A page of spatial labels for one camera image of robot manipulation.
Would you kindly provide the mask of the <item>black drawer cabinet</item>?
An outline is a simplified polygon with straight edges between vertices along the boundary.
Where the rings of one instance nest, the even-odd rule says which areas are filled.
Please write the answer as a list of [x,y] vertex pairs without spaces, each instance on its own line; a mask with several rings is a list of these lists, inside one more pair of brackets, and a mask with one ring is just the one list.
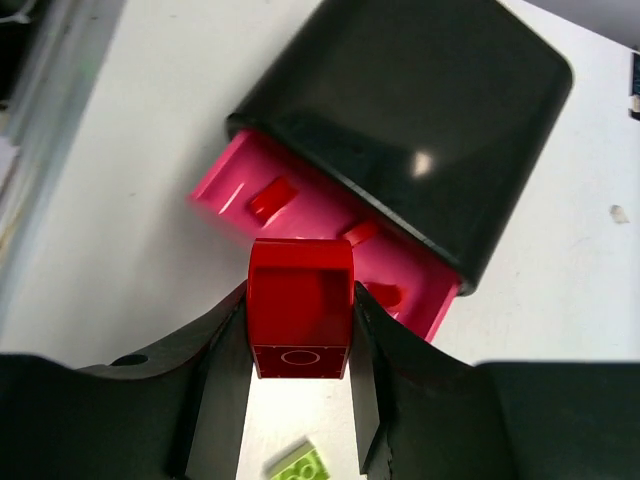
[[230,113],[453,267],[472,294],[573,83],[496,1],[323,1]]

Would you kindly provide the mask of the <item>small red lego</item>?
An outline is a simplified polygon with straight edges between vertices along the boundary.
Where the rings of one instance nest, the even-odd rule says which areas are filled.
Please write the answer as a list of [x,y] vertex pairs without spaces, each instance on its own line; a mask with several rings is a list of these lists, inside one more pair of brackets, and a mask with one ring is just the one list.
[[298,190],[285,177],[278,177],[249,203],[250,211],[266,222],[290,203],[297,193]]
[[394,284],[368,282],[366,288],[370,295],[386,310],[400,311],[404,300],[404,291]]
[[379,231],[379,226],[375,221],[362,220],[349,225],[341,234],[340,238],[350,243],[352,248],[367,242],[375,237]]

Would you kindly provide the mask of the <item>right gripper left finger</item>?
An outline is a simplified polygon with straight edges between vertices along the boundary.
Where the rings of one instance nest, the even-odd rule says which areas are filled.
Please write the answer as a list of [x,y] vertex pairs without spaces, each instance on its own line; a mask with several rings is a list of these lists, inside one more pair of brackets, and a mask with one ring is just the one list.
[[250,386],[244,286],[108,365],[1,358],[5,479],[232,479]]

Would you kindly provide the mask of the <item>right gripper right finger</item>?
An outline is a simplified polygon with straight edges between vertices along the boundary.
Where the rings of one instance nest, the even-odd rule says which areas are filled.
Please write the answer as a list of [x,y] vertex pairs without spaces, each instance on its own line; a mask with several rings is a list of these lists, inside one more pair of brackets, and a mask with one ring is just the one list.
[[349,359],[369,479],[635,479],[639,367],[465,364],[355,289]]

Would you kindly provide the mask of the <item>large red lego piece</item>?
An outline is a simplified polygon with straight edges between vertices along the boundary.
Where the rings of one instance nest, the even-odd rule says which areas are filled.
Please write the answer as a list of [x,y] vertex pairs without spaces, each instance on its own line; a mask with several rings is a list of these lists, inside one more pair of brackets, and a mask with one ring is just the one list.
[[341,379],[352,344],[354,286],[346,240],[256,240],[246,308],[258,377]]

